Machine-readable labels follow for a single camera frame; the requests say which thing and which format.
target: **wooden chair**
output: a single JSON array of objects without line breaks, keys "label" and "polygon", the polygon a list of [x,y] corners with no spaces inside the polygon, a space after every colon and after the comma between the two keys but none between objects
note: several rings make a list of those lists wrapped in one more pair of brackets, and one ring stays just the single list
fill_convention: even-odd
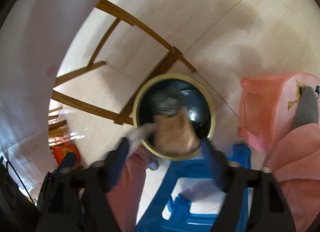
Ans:
[{"label": "wooden chair", "polygon": [[[57,112],[62,109],[62,106],[57,107],[55,109],[49,110],[49,114],[53,112]],[[48,117],[48,120],[58,119],[59,115],[52,115]],[[48,124],[48,138],[55,138],[55,137],[63,137],[63,134],[68,131],[68,128],[60,128],[67,124],[66,120],[62,120],[56,123],[49,123]]]},{"label": "wooden chair", "polygon": [[64,95],[59,93],[55,90],[52,91],[52,99],[63,103],[65,105],[71,106],[73,108],[79,109],[84,112],[88,112],[94,115],[98,115],[107,119],[111,119],[116,124],[122,125],[123,123],[133,125],[133,120],[129,115],[132,112],[134,99],[139,91],[139,89],[144,85],[145,82],[150,80],[151,78],[166,73],[170,67],[177,61],[180,60],[183,64],[185,64],[192,72],[196,72],[196,69],[183,57],[182,53],[174,46],[171,46],[167,41],[165,41],[162,37],[160,37],[156,32],[154,32],[151,28],[146,26],[140,20],[126,12],[125,10],[121,9],[120,7],[116,6],[115,4],[107,1],[107,0],[100,0],[99,3],[96,5],[97,9],[100,9],[114,17],[116,19],[106,32],[106,34],[101,39],[100,43],[98,44],[97,48],[95,49],[88,65],[83,68],[79,68],[73,72],[67,73],[60,77],[57,77],[54,86],[58,86],[62,83],[65,83],[68,80],[71,80],[75,77],[78,77],[86,72],[89,72],[95,68],[101,67],[106,64],[105,61],[100,61],[95,63],[95,59],[99,54],[102,46],[113,32],[113,30],[117,27],[120,21],[124,21],[131,26],[137,26],[142,29],[145,33],[153,37],[156,41],[158,41],[161,45],[163,45],[167,50],[168,53],[164,56],[164,58],[159,62],[159,64],[152,70],[152,72],[145,78],[143,83],[138,87],[138,89],[134,92],[131,98],[127,101],[126,105],[122,108],[119,114],[115,112],[111,112],[97,106],[85,103],[73,97]]}]

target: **hand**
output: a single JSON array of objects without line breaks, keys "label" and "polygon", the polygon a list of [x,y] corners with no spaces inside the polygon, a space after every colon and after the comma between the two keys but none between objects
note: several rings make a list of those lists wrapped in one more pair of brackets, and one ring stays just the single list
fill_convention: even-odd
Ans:
[{"label": "hand", "polygon": [[131,146],[127,158],[141,145],[141,140],[148,138],[152,133],[157,130],[157,124],[148,123],[141,127],[135,128],[126,134]]}]

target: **white sheet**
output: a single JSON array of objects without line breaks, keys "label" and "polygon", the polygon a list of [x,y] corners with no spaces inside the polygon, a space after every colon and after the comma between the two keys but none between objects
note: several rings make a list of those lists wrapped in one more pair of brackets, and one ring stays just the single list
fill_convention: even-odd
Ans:
[{"label": "white sheet", "polygon": [[0,30],[0,155],[32,197],[46,172],[56,168],[47,124],[57,71],[98,1],[18,0]]}]

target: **gray cloth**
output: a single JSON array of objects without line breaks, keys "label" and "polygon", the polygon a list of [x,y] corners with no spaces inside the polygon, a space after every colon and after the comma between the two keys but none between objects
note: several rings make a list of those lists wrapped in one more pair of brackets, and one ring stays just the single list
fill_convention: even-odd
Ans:
[{"label": "gray cloth", "polygon": [[318,101],[315,91],[306,86],[302,91],[301,99],[298,103],[297,112],[293,119],[293,128],[319,121]]}]

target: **orange box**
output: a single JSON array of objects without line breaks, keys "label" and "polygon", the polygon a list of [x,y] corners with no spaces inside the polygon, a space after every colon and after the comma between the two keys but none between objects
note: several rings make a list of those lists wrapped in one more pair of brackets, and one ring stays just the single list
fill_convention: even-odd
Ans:
[{"label": "orange box", "polygon": [[81,155],[78,151],[78,148],[74,144],[55,146],[52,148],[52,151],[58,164],[62,162],[64,156],[69,152],[73,152],[77,156],[76,163],[80,163],[81,161]]}]

